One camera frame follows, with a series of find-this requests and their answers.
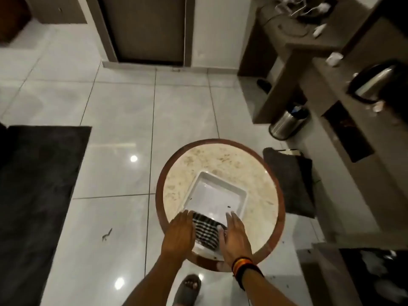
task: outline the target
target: checkered cloth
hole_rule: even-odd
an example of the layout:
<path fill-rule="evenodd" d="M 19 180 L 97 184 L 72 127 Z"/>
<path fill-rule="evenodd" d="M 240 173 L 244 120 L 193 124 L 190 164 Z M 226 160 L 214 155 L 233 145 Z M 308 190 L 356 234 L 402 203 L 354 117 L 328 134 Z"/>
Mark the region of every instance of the checkered cloth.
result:
<path fill-rule="evenodd" d="M 193 223 L 196 226 L 195 238 L 204 247 L 217 251 L 220 241 L 218 240 L 217 226 L 222 226 L 226 230 L 226 226 L 202 214 L 193 213 Z"/>

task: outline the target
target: person's left hand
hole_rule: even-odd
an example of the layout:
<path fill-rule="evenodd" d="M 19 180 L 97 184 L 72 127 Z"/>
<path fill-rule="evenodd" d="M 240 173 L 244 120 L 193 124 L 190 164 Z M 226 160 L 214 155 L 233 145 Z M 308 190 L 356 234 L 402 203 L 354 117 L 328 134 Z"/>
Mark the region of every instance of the person's left hand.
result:
<path fill-rule="evenodd" d="M 161 256 L 182 264 L 196 240 L 193 212 L 185 210 L 170 221 L 161 248 Z"/>

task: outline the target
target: round stool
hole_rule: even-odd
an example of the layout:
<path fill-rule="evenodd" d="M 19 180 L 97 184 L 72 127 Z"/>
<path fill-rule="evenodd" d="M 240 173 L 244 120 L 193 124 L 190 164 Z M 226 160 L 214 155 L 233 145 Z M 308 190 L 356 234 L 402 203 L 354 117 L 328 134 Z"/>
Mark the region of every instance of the round stool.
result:
<path fill-rule="evenodd" d="M 205 170 L 248 191 L 242 222 L 254 254 L 263 261 L 275 248 L 285 222 L 285 205 L 278 180 L 252 149 L 227 139 L 204 139 L 177 150 L 161 170 L 156 211 L 163 232 L 177 213 L 196 175 Z M 191 252 L 188 260 L 211 271 L 231 272 L 208 253 Z"/>

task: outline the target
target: white tray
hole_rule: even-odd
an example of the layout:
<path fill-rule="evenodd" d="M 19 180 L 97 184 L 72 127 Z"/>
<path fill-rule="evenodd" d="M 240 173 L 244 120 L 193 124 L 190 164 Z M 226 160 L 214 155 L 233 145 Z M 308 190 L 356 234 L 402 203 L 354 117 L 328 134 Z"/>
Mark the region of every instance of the white tray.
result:
<path fill-rule="evenodd" d="M 196 211 L 227 226 L 226 213 L 235 212 L 242 219 L 248 192 L 206 171 L 200 171 L 184 199 L 182 210 Z M 211 251 L 196 242 L 194 252 L 206 252 L 222 260 L 219 252 Z"/>

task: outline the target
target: metal trash can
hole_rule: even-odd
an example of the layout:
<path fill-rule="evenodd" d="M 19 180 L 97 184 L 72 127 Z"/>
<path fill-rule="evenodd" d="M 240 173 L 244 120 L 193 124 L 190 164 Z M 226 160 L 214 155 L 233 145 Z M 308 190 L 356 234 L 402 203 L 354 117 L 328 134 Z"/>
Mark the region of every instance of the metal trash can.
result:
<path fill-rule="evenodd" d="M 309 110 L 301 105 L 294 105 L 286 110 L 279 120 L 269 126 L 269 133 L 276 139 L 284 141 L 307 119 Z"/>

